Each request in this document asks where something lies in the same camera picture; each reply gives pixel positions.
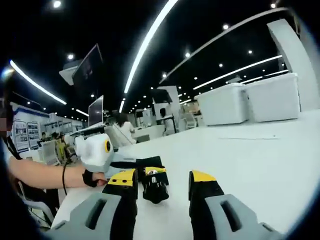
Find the computer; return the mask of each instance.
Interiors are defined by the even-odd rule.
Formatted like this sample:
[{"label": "computer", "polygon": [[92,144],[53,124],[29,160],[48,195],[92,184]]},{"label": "computer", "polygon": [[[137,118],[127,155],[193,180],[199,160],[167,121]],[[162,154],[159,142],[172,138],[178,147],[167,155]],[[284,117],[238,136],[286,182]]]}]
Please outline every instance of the computer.
[{"label": "computer", "polygon": [[88,126],[91,127],[93,125],[102,125],[104,123],[104,96],[100,96],[96,99],[88,109],[89,119]]}]

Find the black ceiling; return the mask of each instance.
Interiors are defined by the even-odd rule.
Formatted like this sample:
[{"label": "black ceiling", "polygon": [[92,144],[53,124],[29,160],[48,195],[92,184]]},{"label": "black ceiling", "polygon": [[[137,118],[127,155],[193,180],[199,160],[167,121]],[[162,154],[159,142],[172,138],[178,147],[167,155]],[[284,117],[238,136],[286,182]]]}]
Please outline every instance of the black ceiling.
[{"label": "black ceiling", "polygon": [[[166,4],[166,0],[61,0],[60,9],[52,9],[51,1],[19,1],[9,6],[3,33],[6,42],[1,66],[12,59],[39,85],[67,102],[67,105],[45,95],[15,73],[14,91],[39,103],[27,105],[27,101],[14,95],[13,101],[46,112],[58,112],[59,116],[84,116],[74,112],[77,108],[88,112],[93,101],[89,95],[78,96],[59,75],[67,62],[67,54],[75,59],[85,57],[99,44],[106,76],[97,95],[104,95],[106,110],[118,110],[122,98],[126,98],[124,112],[128,112],[140,100],[140,107],[151,105],[150,87],[159,86],[163,72],[169,72],[184,59],[186,51],[193,52],[222,32],[222,25],[234,25],[255,14],[270,9],[270,0],[179,0],[157,30],[133,78],[128,94],[124,94],[131,66],[139,47],[154,19]],[[278,55],[266,24],[286,18],[288,12],[273,13],[237,28],[223,36],[175,71],[162,85],[181,86],[181,93],[194,97],[210,87],[219,87],[231,75],[199,88],[201,83],[249,64]],[[277,60],[243,72],[247,79],[280,70]]]}]

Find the white table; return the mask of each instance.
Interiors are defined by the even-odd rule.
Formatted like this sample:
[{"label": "white table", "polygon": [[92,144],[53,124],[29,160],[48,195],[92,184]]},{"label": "white table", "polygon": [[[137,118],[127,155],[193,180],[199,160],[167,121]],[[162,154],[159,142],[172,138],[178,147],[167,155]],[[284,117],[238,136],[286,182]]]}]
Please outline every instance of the white table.
[{"label": "white table", "polygon": [[150,140],[161,138],[163,136],[163,133],[165,131],[165,125],[153,125],[149,127],[144,127],[139,129],[139,127],[136,127],[134,129],[134,133],[132,134],[133,138],[139,138],[142,136],[149,135]]},{"label": "white table", "polygon": [[[158,205],[143,199],[139,186],[134,239],[193,239],[188,201],[193,169],[215,176],[224,193],[255,211],[259,222],[286,233],[308,207],[320,180],[319,122],[317,110],[297,120],[197,127],[124,147],[121,152],[139,158],[160,155],[170,183],[169,199]],[[72,209],[101,190],[71,189],[53,226],[69,220]]]}]

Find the cord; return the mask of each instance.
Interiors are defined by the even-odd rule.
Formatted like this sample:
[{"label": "cord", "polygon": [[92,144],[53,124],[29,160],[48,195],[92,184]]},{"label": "cord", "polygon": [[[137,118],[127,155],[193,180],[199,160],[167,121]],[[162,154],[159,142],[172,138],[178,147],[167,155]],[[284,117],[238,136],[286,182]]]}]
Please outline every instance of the cord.
[{"label": "cord", "polygon": [[64,190],[64,193],[65,195],[67,196],[67,190],[66,190],[66,185],[65,185],[65,171],[66,171],[66,167],[67,167],[67,164],[69,162],[69,160],[71,159],[71,157],[73,155],[76,155],[76,153],[72,153],[65,161],[64,165],[63,165],[63,170],[62,170],[62,185],[63,185],[63,190]]}]

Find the black wrist strap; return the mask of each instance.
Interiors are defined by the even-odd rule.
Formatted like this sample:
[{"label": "black wrist strap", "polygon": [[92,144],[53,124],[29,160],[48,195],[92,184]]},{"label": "black wrist strap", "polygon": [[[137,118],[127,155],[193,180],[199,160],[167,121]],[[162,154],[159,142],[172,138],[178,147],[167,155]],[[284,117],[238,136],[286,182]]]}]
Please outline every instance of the black wrist strap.
[{"label": "black wrist strap", "polygon": [[92,175],[93,175],[93,172],[91,171],[88,171],[87,169],[84,171],[84,173],[82,174],[82,178],[83,178],[83,182],[90,186],[90,187],[96,187],[97,186],[97,183],[98,183],[98,180],[95,180],[93,181],[92,180]]}]

